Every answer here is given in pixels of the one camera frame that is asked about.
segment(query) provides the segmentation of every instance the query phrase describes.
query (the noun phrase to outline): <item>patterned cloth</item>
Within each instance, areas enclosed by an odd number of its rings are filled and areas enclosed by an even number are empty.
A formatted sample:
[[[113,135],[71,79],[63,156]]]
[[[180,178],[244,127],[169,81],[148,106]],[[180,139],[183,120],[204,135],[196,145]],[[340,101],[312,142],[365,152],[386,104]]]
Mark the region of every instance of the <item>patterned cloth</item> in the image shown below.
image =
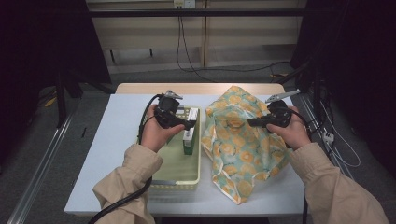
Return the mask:
[[[283,139],[248,119],[270,113],[267,105],[237,86],[231,86],[206,109],[202,145],[212,162],[212,180],[236,204],[247,201],[254,179],[266,180],[288,164]]]

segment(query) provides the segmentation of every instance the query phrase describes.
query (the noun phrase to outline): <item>hand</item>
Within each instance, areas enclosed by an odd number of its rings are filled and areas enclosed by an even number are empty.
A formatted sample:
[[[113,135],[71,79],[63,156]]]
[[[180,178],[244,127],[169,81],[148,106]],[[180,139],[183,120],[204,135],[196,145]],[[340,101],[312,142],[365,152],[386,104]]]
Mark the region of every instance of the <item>hand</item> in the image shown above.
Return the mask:
[[[295,106],[290,106],[290,109],[298,112],[298,109]],[[308,134],[306,133],[303,121],[295,114],[291,116],[291,121],[288,127],[281,128],[273,124],[267,124],[267,129],[272,133],[280,135],[283,140],[293,148],[293,150],[297,150],[298,148],[311,143]]]
[[[147,113],[148,118],[154,116],[155,106],[156,105],[151,105],[149,107]],[[155,118],[151,118],[146,122],[145,129],[143,130],[141,145],[153,150],[154,152],[158,152],[165,145],[168,138],[183,130],[183,124],[179,124],[169,129],[164,129]]]

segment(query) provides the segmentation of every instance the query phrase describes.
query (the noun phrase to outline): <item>electrical outlet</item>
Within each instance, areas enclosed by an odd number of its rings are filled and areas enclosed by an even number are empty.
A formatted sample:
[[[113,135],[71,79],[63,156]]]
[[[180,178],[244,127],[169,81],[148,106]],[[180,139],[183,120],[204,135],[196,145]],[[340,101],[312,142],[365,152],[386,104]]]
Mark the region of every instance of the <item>electrical outlet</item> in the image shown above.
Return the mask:
[[[195,8],[195,0],[184,0],[183,8]]]
[[[323,140],[329,144],[331,144],[334,141],[334,134],[332,133],[324,133],[323,134]]]
[[[175,8],[184,8],[184,0],[174,0]]]

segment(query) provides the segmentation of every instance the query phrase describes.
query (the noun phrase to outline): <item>person's left hand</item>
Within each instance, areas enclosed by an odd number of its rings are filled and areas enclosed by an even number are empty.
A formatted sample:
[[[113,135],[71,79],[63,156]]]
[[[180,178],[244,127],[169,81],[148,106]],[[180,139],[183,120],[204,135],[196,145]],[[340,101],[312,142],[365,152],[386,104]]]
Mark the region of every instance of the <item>person's left hand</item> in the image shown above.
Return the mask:
[[[149,107],[147,113],[148,119],[154,116],[155,106],[156,105],[151,105]],[[165,145],[168,138],[183,130],[183,124],[179,124],[169,129],[164,129],[155,118],[151,118],[146,122],[143,130],[141,145],[153,150],[154,152],[158,152]]]

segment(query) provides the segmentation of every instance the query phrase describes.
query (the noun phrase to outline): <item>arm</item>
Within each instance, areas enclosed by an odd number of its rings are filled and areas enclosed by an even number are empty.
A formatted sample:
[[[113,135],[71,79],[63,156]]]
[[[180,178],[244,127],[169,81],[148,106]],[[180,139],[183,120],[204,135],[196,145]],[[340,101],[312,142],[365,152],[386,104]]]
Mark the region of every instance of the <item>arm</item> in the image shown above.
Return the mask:
[[[293,115],[287,128],[271,124],[267,128],[293,148],[290,163],[305,184],[306,200],[315,223],[389,223],[378,200],[342,175],[320,146],[310,142],[297,116]]]
[[[154,106],[152,105],[148,110],[149,118],[154,114]],[[163,129],[156,119],[150,119],[145,125],[141,146],[132,145],[128,148],[125,151],[122,166],[116,168],[94,186],[93,192],[101,207],[105,208],[143,188],[146,181],[160,169],[163,163],[163,159],[158,156],[157,152],[169,137],[183,129],[183,125]],[[147,200],[148,193],[145,192],[138,199],[117,208],[96,223],[154,223],[154,218],[147,209]]]

